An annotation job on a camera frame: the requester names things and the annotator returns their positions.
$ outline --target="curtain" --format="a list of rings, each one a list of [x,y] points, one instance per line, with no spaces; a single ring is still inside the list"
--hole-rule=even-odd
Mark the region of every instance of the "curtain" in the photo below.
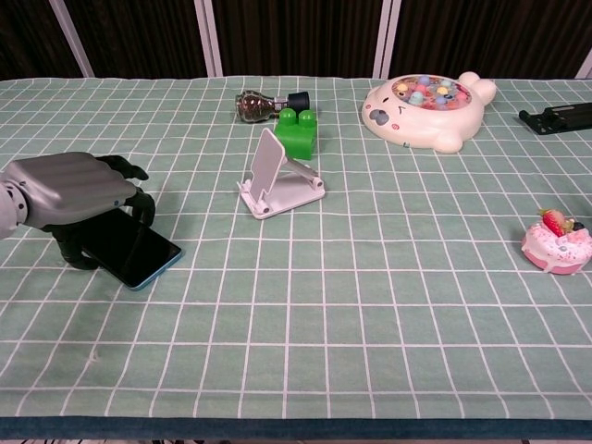
[[[66,0],[95,77],[206,77],[193,0]]]
[[[2,0],[0,80],[81,76],[47,0]]]
[[[590,45],[590,0],[402,0],[389,77],[573,78]]]
[[[213,0],[224,75],[372,77],[382,0]]]

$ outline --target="smartphone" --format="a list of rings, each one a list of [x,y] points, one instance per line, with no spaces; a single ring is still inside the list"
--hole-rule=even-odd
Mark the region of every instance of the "smartphone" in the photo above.
[[[141,290],[182,256],[182,250],[120,208],[82,224],[82,251],[131,290]]]

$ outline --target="white phone stand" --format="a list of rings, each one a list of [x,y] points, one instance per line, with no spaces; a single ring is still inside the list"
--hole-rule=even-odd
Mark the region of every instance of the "white phone stand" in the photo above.
[[[292,172],[278,176],[282,167]],[[325,195],[318,173],[286,156],[284,145],[264,128],[251,163],[253,177],[239,185],[240,197],[257,219],[317,201]]]

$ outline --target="green toy block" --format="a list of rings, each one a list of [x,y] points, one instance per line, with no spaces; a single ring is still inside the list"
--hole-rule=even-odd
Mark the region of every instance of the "green toy block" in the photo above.
[[[274,134],[284,145],[288,157],[311,160],[315,150],[316,130],[314,111],[305,109],[296,116],[296,111],[284,108],[279,112]]]

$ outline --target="robotic hand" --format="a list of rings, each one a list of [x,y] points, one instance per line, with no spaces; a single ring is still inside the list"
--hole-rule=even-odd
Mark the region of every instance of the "robotic hand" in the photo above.
[[[147,180],[140,167],[119,155],[50,154],[15,160],[0,173],[0,239],[19,224],[52,233],[62,256],[82,270],[98,267],[82,254],[84,222],[120,206],[150,227],[154,199],[127,179]]]

